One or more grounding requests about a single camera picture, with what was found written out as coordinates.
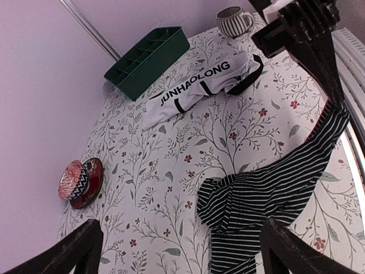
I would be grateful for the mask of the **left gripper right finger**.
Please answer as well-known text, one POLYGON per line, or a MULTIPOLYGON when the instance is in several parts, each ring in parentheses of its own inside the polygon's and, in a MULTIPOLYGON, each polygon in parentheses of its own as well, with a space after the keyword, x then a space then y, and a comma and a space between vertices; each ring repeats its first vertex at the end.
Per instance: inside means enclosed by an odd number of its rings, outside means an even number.
POLYGON ((261 230, 261 254, 265 273, 355 273, 321 254, 280 222, 267 219, 261 230))

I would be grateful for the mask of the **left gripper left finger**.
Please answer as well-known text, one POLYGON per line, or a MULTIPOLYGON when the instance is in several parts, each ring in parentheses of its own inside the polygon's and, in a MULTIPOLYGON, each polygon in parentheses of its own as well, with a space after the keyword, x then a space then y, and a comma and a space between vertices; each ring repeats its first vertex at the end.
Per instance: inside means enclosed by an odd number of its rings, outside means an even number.
POLYGON ((98 273, 103 232, 88 219, 54 246, 6 273, 98 273))

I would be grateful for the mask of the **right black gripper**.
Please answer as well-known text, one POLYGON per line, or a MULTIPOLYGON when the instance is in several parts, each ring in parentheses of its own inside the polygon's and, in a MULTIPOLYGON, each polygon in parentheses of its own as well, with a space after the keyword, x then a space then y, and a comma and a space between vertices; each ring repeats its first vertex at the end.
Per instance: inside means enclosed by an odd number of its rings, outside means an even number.
POLYGON ((287 51, 319 84, 333 104, 345 104, 359 133, 359 101, 338 72, 332 31, 340 21, 335 1, 251 1, 266 26, 252 41, 266 57, 287 51))

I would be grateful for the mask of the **navy striped underwear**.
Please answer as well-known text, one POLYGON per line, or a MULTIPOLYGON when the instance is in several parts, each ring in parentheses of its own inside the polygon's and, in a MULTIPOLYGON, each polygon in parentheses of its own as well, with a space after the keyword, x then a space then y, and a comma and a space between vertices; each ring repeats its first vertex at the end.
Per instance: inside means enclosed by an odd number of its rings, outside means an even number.
POLYGON ((207 178, 197 214, 210 229, 211 273, 255 273, 267 219, 290 225, 304 210, 350 118, 344 104, 326 103, 306 141, 254 171, 207 178))

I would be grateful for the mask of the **white black-trimmed underwear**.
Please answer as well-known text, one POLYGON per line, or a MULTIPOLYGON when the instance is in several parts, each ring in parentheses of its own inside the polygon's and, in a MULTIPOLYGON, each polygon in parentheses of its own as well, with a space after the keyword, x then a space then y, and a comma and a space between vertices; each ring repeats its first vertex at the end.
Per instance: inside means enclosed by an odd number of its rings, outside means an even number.
POLYGON ((262 71, 261 58, 243 52, 219 60, 196 75, 185 76, 172 87, 149 98, 141 128, 146 131, 175 115, 183 114, 205 96, 220 92, 242 94, 260 77, 262 71))

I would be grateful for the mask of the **red patterned bowl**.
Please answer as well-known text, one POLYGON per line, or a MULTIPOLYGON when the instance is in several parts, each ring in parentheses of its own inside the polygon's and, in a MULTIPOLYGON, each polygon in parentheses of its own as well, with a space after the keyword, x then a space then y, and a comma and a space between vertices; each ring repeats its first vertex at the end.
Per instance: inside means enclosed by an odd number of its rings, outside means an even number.
POLYGON ((89 174, 80 160, 72 161, 62 173, 58 196, 62 200, 75 200, 81 197, 89 184, 89 174))

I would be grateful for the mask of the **floral tablecloth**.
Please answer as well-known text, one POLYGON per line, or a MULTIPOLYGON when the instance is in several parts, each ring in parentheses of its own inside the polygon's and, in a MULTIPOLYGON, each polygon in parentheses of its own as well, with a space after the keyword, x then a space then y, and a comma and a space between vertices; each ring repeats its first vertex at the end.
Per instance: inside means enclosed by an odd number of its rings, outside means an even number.
POLYGON ((224 57, 260 55, 249 34, 228 39, 214 28, 189 42, 189 51, 138 100, 113 89, 87 142, 82 160, 101 160, 101 192, 84 209, 66 207, 58 236, 87 219, 100 221, 100 273, 209 273, 209 232, 196 217, 200 184, 289 153, 325 104, 310 76, 282 53, 263 60, 262 75, 241 95, 202 99, 142 131, 150 97, 224 57))

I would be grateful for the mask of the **dark red saucer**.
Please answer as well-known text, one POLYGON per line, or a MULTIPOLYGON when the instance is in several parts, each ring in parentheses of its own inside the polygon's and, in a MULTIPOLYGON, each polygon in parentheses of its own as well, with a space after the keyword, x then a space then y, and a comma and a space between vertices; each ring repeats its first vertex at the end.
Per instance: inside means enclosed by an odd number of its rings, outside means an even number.
POLYGON ((104 168, 99 158, 90 158, 83 163, 83 166, 88 171, 89 182, 83 194, 70 201, 73 209, 82 209, 91 204, 100 194, 103 184, 104 168))

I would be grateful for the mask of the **striped glass mug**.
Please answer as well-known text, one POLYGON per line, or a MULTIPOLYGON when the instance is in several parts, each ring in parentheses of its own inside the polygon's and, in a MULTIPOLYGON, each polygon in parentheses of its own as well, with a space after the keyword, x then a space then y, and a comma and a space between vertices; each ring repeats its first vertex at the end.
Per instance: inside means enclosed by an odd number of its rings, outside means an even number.
POLYGON ((245 12, 240 6, 232 6, 220 11, 216 15, 216 21, 220 32, 231 38, 250 32, 256 24, 254 15, 245 12))

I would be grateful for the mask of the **green divided organizer tray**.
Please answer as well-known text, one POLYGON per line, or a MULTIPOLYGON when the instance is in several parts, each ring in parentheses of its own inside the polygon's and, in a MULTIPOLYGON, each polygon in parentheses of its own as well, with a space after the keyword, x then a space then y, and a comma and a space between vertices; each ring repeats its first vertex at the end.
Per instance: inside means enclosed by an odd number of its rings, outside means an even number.
POLYGON ((104 79, 135 101, 189 48, 181 26, 153 29, 108 69, 104 79))

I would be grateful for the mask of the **front aluminium rail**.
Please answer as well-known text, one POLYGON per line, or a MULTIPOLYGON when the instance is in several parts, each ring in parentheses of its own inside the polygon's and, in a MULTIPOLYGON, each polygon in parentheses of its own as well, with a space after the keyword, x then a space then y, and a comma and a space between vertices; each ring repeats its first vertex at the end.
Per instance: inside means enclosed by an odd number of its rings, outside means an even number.
POLYGON ((336 63, 351 113, 347 131, 360 175, 364 179, 364 43, 347 28, 332 33, 336 63))

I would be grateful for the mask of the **left aluminium frame post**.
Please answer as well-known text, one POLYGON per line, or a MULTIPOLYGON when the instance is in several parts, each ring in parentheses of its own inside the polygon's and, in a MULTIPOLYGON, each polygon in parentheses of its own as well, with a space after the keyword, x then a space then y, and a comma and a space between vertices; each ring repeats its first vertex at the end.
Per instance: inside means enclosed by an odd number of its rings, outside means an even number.
POLYGON ((78 25, 96 42, 96 44, 115 62, 119 60, 120 54, 107 41, 102 33, 87 19, 82 11, 70 0, 58 0, 60 5, 78 23, 78 25))

